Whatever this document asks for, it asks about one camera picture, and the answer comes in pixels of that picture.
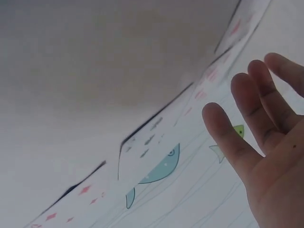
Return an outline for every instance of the blue fish drawing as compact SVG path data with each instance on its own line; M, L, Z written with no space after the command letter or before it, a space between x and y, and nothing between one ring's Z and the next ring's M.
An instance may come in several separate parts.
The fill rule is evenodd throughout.
M180 158L180 144L174 149L145 177L139 184L150 184L168 177L175 170ZM128 192L126 197L127 209L129 209L135 199L135 188Z
M244 138L244 126L243 125L234 126L233 128L234 128L234 130L237 131L239 136ZM225 155L220 150L219 146L214 145L214 146L210 146L209 148L218 156L218 161L221 164L225 158Z

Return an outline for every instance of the fish tail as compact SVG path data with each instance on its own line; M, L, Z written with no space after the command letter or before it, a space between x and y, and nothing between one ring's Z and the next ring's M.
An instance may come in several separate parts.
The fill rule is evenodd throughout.
M131 191L128 192L128 194L126 194L125 199L126 199L127 209L129 209L134 203L135 188L133 188Z
M218 156L218 162L221 164L225 158L225 155L220 150L219 146L214 145L209 147L217 156Z

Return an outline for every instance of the drawing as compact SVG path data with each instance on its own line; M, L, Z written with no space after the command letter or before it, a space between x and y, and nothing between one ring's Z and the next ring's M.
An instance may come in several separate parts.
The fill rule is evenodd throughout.
M180 144L175 148L145 177L139 184L150 184L168 177L175 170L180 158ZM129 209L135 200L135 188L126 195L126 205Z
M125 198L127 202L127 209L129 209L132 206L135 199L135 188L129 191L129 193L125 196Z
M144 153L140 156L140 158L143 158L148 151L149 151L149 149L145 150Z
M244 138L244 126L243 125L234 126L233 128L234 128L234 130L237 131L239 136ZM219 146L213 145L213 146L210 146L209 148L218 156L218 161L221 164L225 158L225 155L220 150Z
M148 145L148 144L151 142L151 140L154 138L154 136L155 136L155 134L152 135L152 136L144 143L144 145L145 145L145 146Z
M161 121L162 121L162 117L160 117L160 118L158 119L158 121L156 121L156 123L153 124L152 128L150 129L150 131L152 131L153 129L155 129L155 128L157 127L157 125L159 125L159 123L160 123Z

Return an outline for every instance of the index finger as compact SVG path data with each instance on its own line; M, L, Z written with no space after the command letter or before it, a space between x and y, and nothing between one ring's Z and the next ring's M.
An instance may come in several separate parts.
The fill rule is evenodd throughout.
M246 183L252 169L263 157L238 135L225 111L218 104L207 104L203 108L202 116L210 135L241 180Z

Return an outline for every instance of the pink sparkle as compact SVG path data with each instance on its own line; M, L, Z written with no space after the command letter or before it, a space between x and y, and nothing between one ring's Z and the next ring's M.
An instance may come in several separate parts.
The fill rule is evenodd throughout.
M48 220L50 220L50 219L55 218L55 217L56 217L56 215L57 215L57 213L54 213L54 214L51 214L51 215L47 216L46 221L48 221Z
M90 187L91 187L91 185L84 187L84 188L81 190L81 192L79 193L79 195L82 195L82 194L84 194L84 193L87 193L87 192L89 191Z
M238 20L237 24L236 24L235 27L233 28L233 30L232 30L232 32L231 32L230 35L235 34L235 33L238 31L240 25L241 25L241 19Z
M74 218L74 217L69 218L66 222L68 223L68 222L72 221L73 218Z
M98 199L98 198L92 200L92 202L90 203L90 205L93 204L93 203L95 203L97 199Z
M187 115L191 110L192 110L192 107L187 110L187 112L185 113L185 115Z

